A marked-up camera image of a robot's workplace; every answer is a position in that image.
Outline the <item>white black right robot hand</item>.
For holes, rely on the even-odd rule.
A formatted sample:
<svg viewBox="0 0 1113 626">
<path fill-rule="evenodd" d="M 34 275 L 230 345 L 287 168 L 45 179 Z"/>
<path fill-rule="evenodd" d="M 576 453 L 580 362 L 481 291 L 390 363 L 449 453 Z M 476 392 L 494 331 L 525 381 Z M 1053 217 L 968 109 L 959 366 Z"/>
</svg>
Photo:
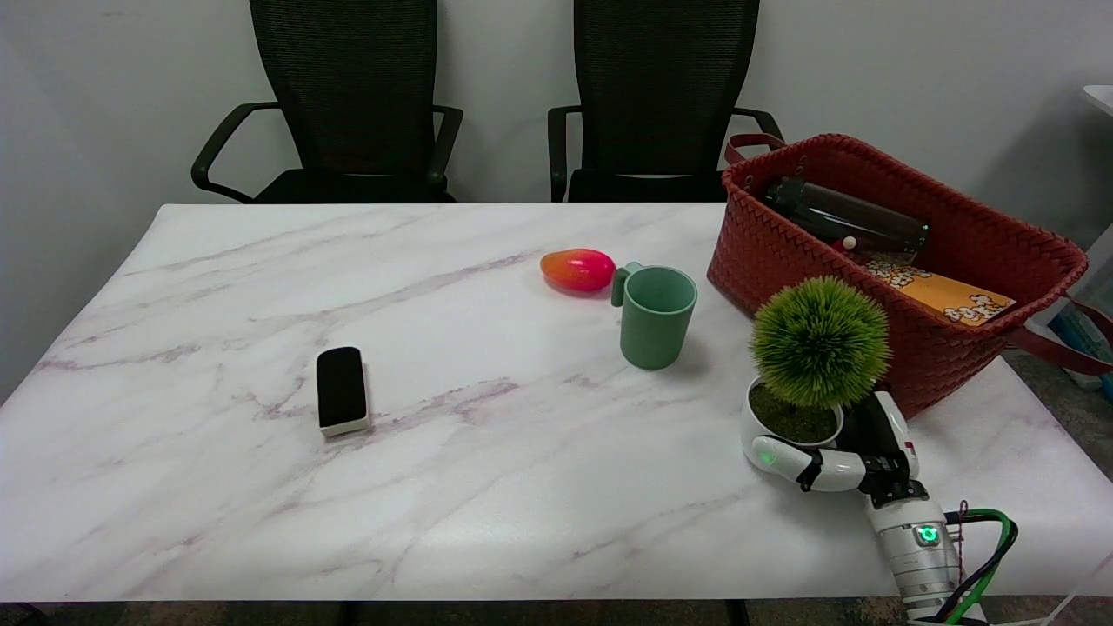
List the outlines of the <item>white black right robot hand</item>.
<svg viewBox="0 0 1113 626">
<path fill-rule="evenodd" d="M 743 436 L 743 453 L 758 470 L 781 476 L 802 492 L 867 496 L 874 509 L 903 500 L 929 500 L 918 480 L 920 462 L 910 428 L 890 393 L 836 410 L 839 432 L 827 443 L 792 443 L 774 433 Z"/>
</svg>

